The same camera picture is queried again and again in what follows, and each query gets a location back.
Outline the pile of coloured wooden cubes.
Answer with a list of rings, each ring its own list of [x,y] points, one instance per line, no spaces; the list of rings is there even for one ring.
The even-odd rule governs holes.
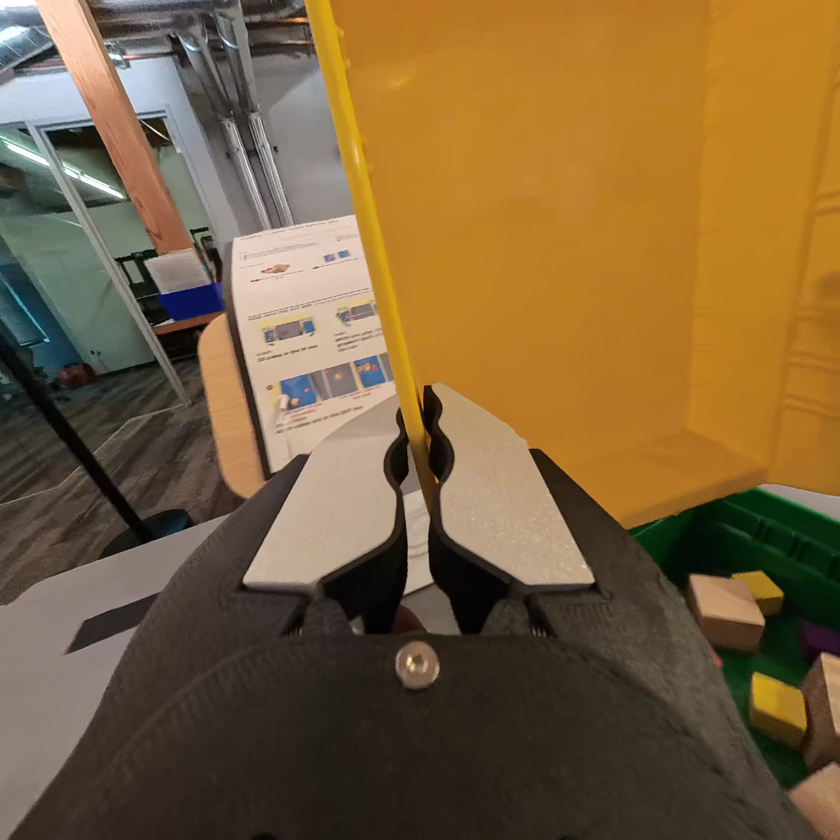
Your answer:
[[[713,648],[760,650],[766,613],[744,578],[693,574],[688,605]],[[761,673],[749,683],[749,724],[798,752],[810,774],[789,798],[820,838],[839,834],[839,660],[820,653],[800,686]]]

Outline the wooden sign board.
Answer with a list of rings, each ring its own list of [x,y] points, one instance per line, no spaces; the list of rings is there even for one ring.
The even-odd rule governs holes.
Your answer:
[[[220,474],[236,496],[251,498],[266,478],[226,314],[206,325],[197,357]]]

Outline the metal wall conduit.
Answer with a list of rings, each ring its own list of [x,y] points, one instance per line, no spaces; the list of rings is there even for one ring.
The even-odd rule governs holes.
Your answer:
[[[245,190],[246,197],[248,198],[248,203],[255,217],[257,229],[270,229],[271,220],[268,214],[268,208],[259,190],[256,175],[251,168],[247,150],[235,116],[227,115],[223,117],[220,120],[220,129],[224,136],[227,152],[234,164],[234,169],[238,179]]]
[[[282,227],[290,227],[294,224],[291,208],[288,203],[285,187],[280,179],[274,157],[274,148],[269,141],[265,122],[258,109],[248,114],[248,127],[252,140],[255,142],[259,163],[280,225]]]

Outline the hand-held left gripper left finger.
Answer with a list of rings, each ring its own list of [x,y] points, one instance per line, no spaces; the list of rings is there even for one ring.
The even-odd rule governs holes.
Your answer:
[[[392,630],[407,579],[397,406],[355,416],[310,453],[245,572],[250,592],[339,603],[370,634]]]

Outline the printed instruction sheet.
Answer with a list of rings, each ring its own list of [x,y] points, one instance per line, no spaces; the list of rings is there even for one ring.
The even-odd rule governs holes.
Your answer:
[[[356,415],[399,406],[354,215],[236,238],[224,289],[266,478]]]

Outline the wooden ceiling beam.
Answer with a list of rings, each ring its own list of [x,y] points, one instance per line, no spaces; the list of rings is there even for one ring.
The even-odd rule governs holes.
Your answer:
[[[89,6],[37,1],[60,57],[159,255],[193,247]]]

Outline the black tape strip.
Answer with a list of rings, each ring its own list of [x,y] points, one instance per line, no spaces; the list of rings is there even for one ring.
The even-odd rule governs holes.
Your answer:
[[[157,593],[89,617],[79,626],[65,655],[134,630],[140,625],[158,597]]]

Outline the white plastic bin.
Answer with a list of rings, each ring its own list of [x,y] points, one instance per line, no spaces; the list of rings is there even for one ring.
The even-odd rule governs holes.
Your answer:
[[[158,293],[162,295],[213,283],[212,276],[194,248],[184,248],[148,258],[144,265]]]

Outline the blue storage bin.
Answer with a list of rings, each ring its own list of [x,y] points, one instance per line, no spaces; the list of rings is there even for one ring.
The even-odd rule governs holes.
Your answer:
[[[223,285],[219,283],[161,293],[156,298],[169,319],[176,322],[217,314],[224,310]]]

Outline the yellow plastic box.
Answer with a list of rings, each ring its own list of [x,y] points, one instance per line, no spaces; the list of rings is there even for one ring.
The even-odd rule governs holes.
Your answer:
[[[406,376],[635,527],[838,496],[838,2],[306,2]]]

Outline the green plastic box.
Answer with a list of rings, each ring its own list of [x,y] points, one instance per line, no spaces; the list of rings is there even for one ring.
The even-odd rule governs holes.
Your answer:
[[[798,686],[811,663],[803,622],[839,628],[839,525],[769,492],[753,489],[631,529],[668,579],[684,591],[690,574],[729,576],[761,571],[784,594],[757,654],[720,648],[722,676],[749,724],[753,673]]]

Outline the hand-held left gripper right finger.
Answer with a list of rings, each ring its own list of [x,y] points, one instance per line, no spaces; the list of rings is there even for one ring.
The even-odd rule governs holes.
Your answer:
[[[459,631],[479,634],[502,601],[588,592],[595,575],[527,441],[442,382],[423,421],[436,478],[428,557]]]

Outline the black pole stand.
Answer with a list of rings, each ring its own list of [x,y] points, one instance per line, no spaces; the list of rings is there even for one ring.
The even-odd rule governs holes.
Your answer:
[[[38,409],[58,439],[70,451],[124,523],[126,529],[105,546],[100,556],[102,559],[133,550],[141,545],[172,536],[194,526],[194,520],[183,509],[164,510],[150,517],[141,518],[113,483],[74,427],[51,401],[45,387],[38,383],[35,375],[28,369],[18,356],[16,349],[5,337],[1,338],[1,361],[12,377],[21,384],[30,402]]]

